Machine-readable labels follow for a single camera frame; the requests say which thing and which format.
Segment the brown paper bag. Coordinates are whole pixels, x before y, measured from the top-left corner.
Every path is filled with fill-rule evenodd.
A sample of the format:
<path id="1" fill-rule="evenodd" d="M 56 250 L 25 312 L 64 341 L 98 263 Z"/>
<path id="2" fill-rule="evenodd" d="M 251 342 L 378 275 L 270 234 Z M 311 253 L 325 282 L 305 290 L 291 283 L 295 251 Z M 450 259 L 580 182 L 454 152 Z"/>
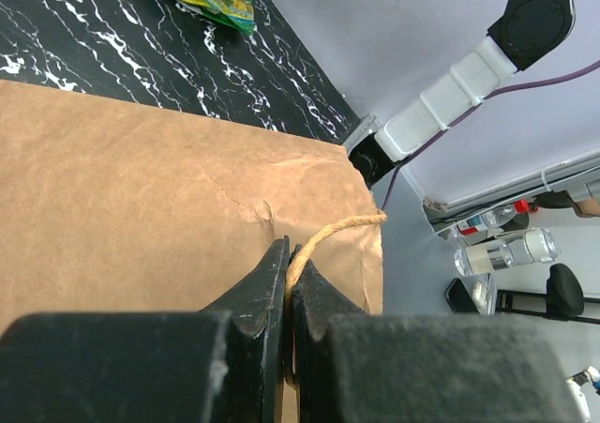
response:
<path id="1" fill-rule="evenodd" d="M 341 146 L 1 84 L 1 324 L 42 310 L 193 310 L 276 238 L 377 206 Z"/>

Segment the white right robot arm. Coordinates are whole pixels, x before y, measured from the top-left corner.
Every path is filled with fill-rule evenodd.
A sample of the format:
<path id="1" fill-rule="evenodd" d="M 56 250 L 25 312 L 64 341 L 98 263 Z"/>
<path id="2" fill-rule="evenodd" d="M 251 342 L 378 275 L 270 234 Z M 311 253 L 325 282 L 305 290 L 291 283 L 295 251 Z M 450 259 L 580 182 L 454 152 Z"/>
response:
<path id="1" fill-rule="evenodd" d="M 508 0 L 480 44 L 351 150 L 349 159 L 367 186 L 412 160 L 510 77 L 556 49 L 574 22 L 574 0 Z"/>

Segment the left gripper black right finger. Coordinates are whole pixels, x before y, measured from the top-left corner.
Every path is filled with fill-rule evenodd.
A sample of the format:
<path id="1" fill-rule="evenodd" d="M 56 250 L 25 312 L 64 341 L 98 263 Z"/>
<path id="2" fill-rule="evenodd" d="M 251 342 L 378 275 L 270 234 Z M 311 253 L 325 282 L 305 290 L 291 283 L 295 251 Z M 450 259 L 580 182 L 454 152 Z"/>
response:
<path id="1" fill-rule="evenodd" d="M 510 317 L 373 316 L 313 264 L 292 289 L 303 422 L 577 422 L 557 358 Z"/>

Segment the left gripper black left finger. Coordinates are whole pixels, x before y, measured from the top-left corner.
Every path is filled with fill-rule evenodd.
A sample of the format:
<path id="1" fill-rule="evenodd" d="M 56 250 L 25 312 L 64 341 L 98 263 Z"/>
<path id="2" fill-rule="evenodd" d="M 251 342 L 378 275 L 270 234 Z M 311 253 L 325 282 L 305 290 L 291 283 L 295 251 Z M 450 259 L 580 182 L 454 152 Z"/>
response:
<path id="1" fill-rule="evenodd" d="M 1 337 L 5 422 L 278 422 L 281 238 L 201 310 L 40 312 Z"/>

